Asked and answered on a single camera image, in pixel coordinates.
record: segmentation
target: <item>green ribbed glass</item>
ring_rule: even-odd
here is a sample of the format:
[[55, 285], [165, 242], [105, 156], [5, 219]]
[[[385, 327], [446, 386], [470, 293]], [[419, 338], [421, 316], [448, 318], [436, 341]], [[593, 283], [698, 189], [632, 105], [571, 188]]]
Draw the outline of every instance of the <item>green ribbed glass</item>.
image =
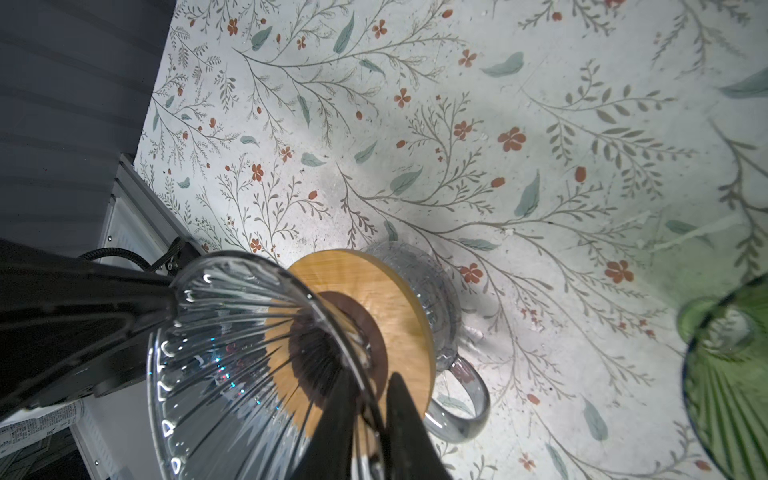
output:
[[688, 303], [677, 329], [689, 343], [685, 406], [723, 474], [768, 478], [768, 276], [722, 300]]

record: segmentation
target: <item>wooden disc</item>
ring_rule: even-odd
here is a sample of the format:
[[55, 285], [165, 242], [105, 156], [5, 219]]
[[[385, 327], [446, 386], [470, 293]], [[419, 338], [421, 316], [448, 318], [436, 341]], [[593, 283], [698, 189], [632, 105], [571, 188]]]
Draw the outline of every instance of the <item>wooden disc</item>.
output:
[[[288, 270], [313, 292], [338, 292], [366, 309], [384, 340], [387, 384], [389, 377], [399, 372], [423, 418], [435, 385], [435, 349], [424, 310], [405, 280], [379, 259], [355, 250], [311, 253]], [[354, 327], [346, 315], [320, 298], [339, 320], [341, 327], [353, 332]], [[298, 372], [294, 371], [290, 360], [289, 340], [280, 338], [287, 336], [289, 331], [290, 325], [286, 323], [267, 334], [275, 339], [267, 347], [271, 355], [270, 370], [275, 371], [273, 378], [278, 396], [285, 399], [284, 408], [295, 412], [293, 421], [296, 427], [303, 429], [305, 435], [312, 435], [323, 411], [317, 405], [310, 408], [310, 399], [298, 387]], [[386, 395], [380, 396], [379, 408], [386, 421]]]

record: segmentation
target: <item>floral countertop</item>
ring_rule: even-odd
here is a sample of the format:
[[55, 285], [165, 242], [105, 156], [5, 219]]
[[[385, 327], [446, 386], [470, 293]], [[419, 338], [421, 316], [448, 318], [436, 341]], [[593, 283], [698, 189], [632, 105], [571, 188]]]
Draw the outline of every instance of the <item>floral countertop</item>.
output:
[[[675, 314], [762, 272], [768, 4], [180, 0], [136, 168], [207, 250], [434, 253], [455, 478], [718, 478]], [[468, 398], [438, 378], [435, 397]]]

